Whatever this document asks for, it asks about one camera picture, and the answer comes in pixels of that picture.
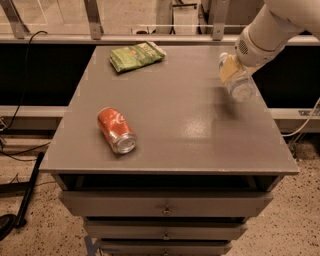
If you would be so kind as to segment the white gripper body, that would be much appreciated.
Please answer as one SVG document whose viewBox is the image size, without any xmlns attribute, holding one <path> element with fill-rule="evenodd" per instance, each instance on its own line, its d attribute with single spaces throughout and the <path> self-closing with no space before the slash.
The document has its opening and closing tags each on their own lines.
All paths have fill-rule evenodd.
<svg viewBox="0 0 320 256">
<path fill-rule="evenodd" d="M 246 67 L 261 67 L 272 61 L 283 49 L 283 46 L 273 51 L 259 48 L 250 38 L 249 27 L 242 31 L 235 43 L 237 58 Z"/>
</svg>

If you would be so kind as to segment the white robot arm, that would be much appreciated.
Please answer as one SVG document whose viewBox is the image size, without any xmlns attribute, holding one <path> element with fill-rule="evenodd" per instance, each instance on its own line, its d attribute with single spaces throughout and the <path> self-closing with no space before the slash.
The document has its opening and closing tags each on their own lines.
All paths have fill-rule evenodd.
<svg viewBox="0 0 320 256">
<path fill-rule="evenodd" d="M 257 16 L 237 39 L 235 54 L 220 55 L 221 82 L 225 84 L 242 72 L 254 73 L 304 31 L 320 40 L 320 0 L 264 0 Z"/>
</svg>

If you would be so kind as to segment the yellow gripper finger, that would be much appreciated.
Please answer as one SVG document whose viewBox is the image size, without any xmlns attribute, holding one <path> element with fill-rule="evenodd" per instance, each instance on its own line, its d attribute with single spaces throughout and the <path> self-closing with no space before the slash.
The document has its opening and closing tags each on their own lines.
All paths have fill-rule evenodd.
<svg viewBox="0 0 320 256">
<path fill-rule="evenodd" d="M 219 77 L 223 84 L 243 72 L 244 68 L 236 55 L 221 54 L 219 56 Z"/>
</svg>

